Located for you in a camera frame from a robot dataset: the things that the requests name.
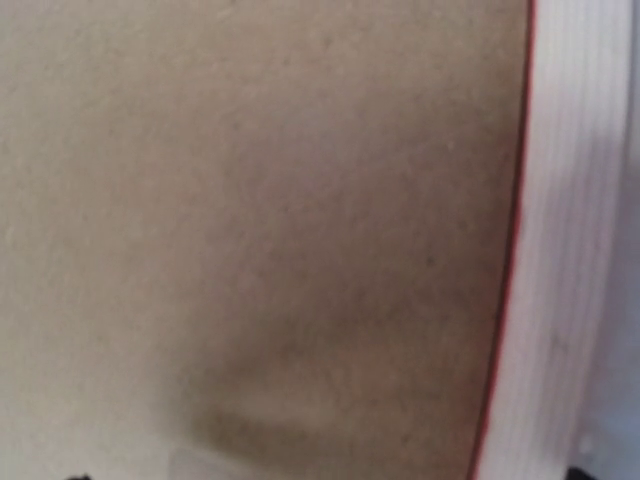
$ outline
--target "white fabric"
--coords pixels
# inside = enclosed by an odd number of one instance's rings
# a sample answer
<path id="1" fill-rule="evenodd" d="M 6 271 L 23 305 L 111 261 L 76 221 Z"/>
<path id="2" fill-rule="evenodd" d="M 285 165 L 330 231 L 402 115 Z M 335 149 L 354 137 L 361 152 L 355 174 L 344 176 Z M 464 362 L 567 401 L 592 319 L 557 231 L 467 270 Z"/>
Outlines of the white fabric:
<path id="1" fill-rule="evenodd" d="M 477 480 L 561 480 L 567 470 L 614 237 L 632 7 L 537 2 L 522 220 Z"/>
<path id="2" fill-rule="evenodd" d="M 577 465 L 602 480 L 640 478 L 640 38 L 635 17 L 629 153 Z"/>

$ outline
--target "beige surface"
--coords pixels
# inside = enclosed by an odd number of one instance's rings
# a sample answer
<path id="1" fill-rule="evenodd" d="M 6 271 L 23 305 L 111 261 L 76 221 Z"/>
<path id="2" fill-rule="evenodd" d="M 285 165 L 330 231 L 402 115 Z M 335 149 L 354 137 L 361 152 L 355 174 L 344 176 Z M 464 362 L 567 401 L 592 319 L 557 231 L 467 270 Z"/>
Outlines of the beige surface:
<path id="1" fill-rule="evenodd" d="M 524 0 L 0 4 L 0 476 L 463 478 Z"/>

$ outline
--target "dark object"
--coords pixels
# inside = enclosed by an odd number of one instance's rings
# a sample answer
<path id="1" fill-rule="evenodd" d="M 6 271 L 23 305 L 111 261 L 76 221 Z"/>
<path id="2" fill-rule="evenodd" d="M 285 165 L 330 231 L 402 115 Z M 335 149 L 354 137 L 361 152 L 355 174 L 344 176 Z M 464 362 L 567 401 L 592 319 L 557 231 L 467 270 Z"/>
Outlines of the dark object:
<path id="1" fill-rule="evenodd" d="M 567 471 L 565 480 L 596 480 L 591 475 L 587 475 L 579 468 L 570 468 Z"/>

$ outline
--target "red stripe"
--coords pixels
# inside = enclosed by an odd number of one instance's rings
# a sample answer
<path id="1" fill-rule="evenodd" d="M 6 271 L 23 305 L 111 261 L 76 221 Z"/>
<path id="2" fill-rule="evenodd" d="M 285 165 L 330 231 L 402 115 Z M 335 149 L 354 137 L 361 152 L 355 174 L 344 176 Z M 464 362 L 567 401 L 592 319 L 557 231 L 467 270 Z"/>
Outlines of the red stripe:
<path id="1" fill-rule="evenodd" d="M 522 219 L 522 192 L 525 183 L 525 171 L 526 165 L 529 159 L 527 158 L 527 147 L 529 145 L 529 126 L 531 113 L 531 97 L 532 97 L 532 82 L 533 82 L 533 63 L 535 54 L 535 40 L 536 40 L 536 0 L 529 1 L 528 12 L 528 42 L 527 42 L 527 60 L 526 60 L 526 73 L 525 73 L 525 85 L 524 85 L 524 102 L 525 110 L 523 112 L 523 133 L 522 140 L 520 142 L 519 153 L 519 165 L 517 167 L 515 189 L 514 189 L 514 207 L 512 213 L 511 234 L 509 252 L 507 254 L 507 265 L 505 271 L 505 286 L 502 294 L 502 305 L 499 313 L 499 320 L 496 332 L 496 338 L 494 340 L 493 356 L 490 364 L 490 373 L 487 383 L 487 393 L 485 404 L 481 413 L 480 425 L 478 428 L 476 445 L 474 448 L 471 465 L 469 469 L 469 479 L 477 480 L 480 464 L 482 463 L 482 457 L 484 448 L 486 446 L 487 434 L 491 428 L 491 416 L 492 416 L 492 403 L 496 390 L 496 384 L 498 380 L 498 370 L 500 367 L 501 355 L 503 351 L 503 343 L 506 331 L 506 324 L 508 321 L 507 315 L 509 312 L 509 303 L 511 301 L 511 291 L 513 286 L 513 277 L 515 272 L 515 262 L 517 259 L 517 250 L 520 243 L 520 224 Z"/>

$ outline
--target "red edge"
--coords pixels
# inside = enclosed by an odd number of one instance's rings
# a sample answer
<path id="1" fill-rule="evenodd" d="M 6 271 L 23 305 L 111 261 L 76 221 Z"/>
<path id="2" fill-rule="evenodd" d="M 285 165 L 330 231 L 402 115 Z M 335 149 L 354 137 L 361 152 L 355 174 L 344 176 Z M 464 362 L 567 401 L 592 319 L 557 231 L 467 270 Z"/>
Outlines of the red edge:
<path id="1" fill-rule="evenodd" d="M 480 423 L 477 430 L 476 441 L 472 453 L 471 464 L 469 467 L 469 480 L 477 480 L 480 464 L 484 448 L 486 446 L 487 434 L 491 423 L 491 408 L 493 397 L 495 394 L 496 383 L 498 380 L 498 370 L 500 367 L 501 354 L 503 350 L 504 336 L 507 324 L 507 314 L 509 311 L 509 302 L 511 301 L 511 290 L 513 285 L 513 277 L 515 272 L 516 253 L 520 243 L 520 220 L 522 218 L 522 192 L 525 183 L 527 147 L 529 145 L 529 115 L 531 113 L 531 97 L 533 83 L 533 63 L 535 55 L 536 40 L 536 12 L 537 1 L 529 0 L 528 4 L 528 22 L 527 22 L 527 55 L 525 61 L 524 88 L 522 104 L 524 109 L 521 114 L 520 126 L 520 145 L 518 148 L 519 161 L 516 166 L 513 207 L 511 214 L 511 226 L 509 233 L 509 246 L 505 259 L 504 283 L 502 287 L 501 301 L 498 312 L 497 331 L 494 336 L 494 345 L 492 358 L 489 365 L 489 379 L 486 386 L 485 400 L 480 415 Z"/>

